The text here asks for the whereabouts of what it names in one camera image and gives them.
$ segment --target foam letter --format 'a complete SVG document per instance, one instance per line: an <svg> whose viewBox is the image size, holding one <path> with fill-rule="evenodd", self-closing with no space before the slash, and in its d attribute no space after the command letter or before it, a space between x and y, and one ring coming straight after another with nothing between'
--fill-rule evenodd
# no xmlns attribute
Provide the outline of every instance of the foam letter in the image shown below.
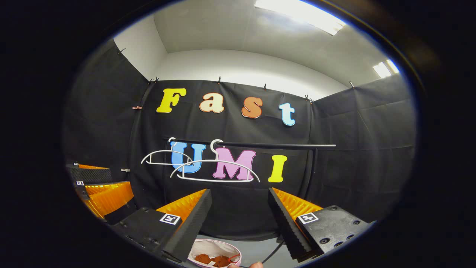
<svg viewBox="0 0 476 268"><path fill-rule="evenodd" d="M238 156L238 159L235 161L233 160L233 156L231 155L230 149L217 148L216 151L218 153L218 160L235 162L237 164L244 165L248 167L249 169L251 169L251 165L253 164L253 158L256 156L255 151L245 150L241 152L241 154ZM213 173L213 176L218 179L225 178L226 177L224 173L225 168L227 169L228 177L230 177L230 179L232 179L235 176L238 169L239 169L239 174L237 176L238 180L246 180L246 176L248 172L250 173L248 179L253 178L253 175L251 174L249 170L239 165L233 165L233 164L221 163L221 162L217 163L217 170L215 173Z"/></svg>
<svg viewBox="0 0 476 268"><path fill-rule="evenodd" d="M225 108L223 107L223 96L218 93L208 93L203 95L203 99L200 103L200 110L203 112L221 113Z"/></svg>
<svg viewBox="0 0 476 268"><path fill-rule="evenodd" d="M282 182L283 181L283 167L284 162L288 159L284 155L273 155L271 157L273 159L273 172L271 172L271 177L268 178L269 182Z"/></svg>
<svg viewBox="0 0 476 268"><path fill-rule="evenodd" d="M244 108L241 108L241 114L244 117L258 118L261 115L260 106L263 105L263 101L260 98L248 97L243 102Z"/></svg>
<svg viewBox="0 0 476 268"><path fill-rule="evenodd" d="M177 144L174 147L172 147L172 151L183 153L183 150L186 147L187 147L186 143L177 142ZM202 160L202 152L203 150L205 150L206 146L203 144L192 144L192 148L193 148L193 161ZM174 168L178 168L180 165L183 164L184 157L186 158L186 156L184 155L172 153L172 164L174 164L172 166ZM184 170L185 173L195 173L200 169L201 166L202 166L201 162L193 163L191 165L185 165L179 168L178 171L182 172L182 168L185 168Z"/></svg>
<svg viewBox="0 0 476 268"><path fill-rule="evenodd" d="M172 104L172 106L175 106L177 105L177 103L179 103L179 96L174 96L175 93L178 93L180 94L180 96L183 97L185 96L185 94L187 94L187 90L185 90L185 88L164 89L164 97L162 98L160 106L157 108L158 113L170 113L172 111L170 104Z"/></svg>
<svg viewBox="0 0 476 268"><path fill-rule="evenodd" d="M291 107L289 103L281 104L278 106L282 110L282 119L283 123L286 125L292 126L296 123L294 119L291 119L291 113L294 113L294 108Z"/></svg>

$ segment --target black metal bar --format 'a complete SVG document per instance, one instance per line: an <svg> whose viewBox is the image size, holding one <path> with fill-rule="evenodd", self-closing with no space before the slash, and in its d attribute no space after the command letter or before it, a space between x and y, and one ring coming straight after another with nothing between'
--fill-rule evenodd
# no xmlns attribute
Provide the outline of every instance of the black metal bar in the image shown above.
<svg viewBox="0 0 476 268"><path fill-rule="evenodd" d="M193 141L193 140L174 140L176 142L195 143L195 144L210 144L211 141ZM235 143L235 142L216 142L220 146L237 146L248 148L263 148L263 149L283 149L283 150L335 150L335 144L257 144L257 143Z"/></svg>

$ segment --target white wall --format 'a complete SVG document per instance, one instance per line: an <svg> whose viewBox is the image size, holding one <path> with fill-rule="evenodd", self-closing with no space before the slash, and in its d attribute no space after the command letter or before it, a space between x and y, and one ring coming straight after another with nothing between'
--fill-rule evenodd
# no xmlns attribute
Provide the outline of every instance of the white wall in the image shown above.
<svg viewBox="0 0 476 268"><path fill-rule="evenodd" d="M116 34L114 42L120 50L126 48L122 54L147 80L155 79L167 51L157 32L154 16L147 16Z"/></svg>
<svg viewBox="0 0 476 268"><path fill-rule="evenodd" d="M169 53L155 76L160 80L211 80L253 85L317 100L348 87L303 65L235 50Z"/></svg>
<svg viewBox="0 0 476 268"><path fill-rule="evenodd" d="M336 80L280 58L235 50L168 53L150 15L114 37L117 47L148 80L211 80L240 83L317 100L347 89Z"/></svg>

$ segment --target human hand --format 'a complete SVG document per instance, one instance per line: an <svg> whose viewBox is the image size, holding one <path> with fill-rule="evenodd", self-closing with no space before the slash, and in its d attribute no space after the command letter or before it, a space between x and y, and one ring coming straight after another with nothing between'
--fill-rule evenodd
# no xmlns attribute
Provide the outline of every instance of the human hand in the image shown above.
<svg viewBox="0 0 476 268"><path fill-rule="evenodd" d="M237 266L236 264L230 264L230 265L228 265L227 268L240 268L240 267ZM249 268L263 268L263 264L260 261L255 262L252 265L250 265Z"/></svg>

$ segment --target fluorescent light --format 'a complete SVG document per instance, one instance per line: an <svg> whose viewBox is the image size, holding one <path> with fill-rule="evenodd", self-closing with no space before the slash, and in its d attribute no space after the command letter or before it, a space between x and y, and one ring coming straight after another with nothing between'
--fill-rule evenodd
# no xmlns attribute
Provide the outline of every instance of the fluorescent light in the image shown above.
<svg viewBox="0 0 476 268"><path fill-rule="evenodd" d="M384 78L391 75L390 71L387 69L387 67L385 66L383 62L375 65L373 68L377 72L377 74L380 76L380 78Z"/></svg>
<svg viewBox="0 0 476 268"><path fill-rule="evenodd" d="M345 23L317 7L299 0L257 0L255 8L282 13L305 21L331 35L335 35Z"/></svg>
<svg viewBox="0 0 476 268"><path fill-rule="evenodd" d="M395 64L393 64L393 61L387 60L387 65L390 67L390 69L392 69L393 73L399 73L400 72L398 70L398 68L395 66Z"/></svg>

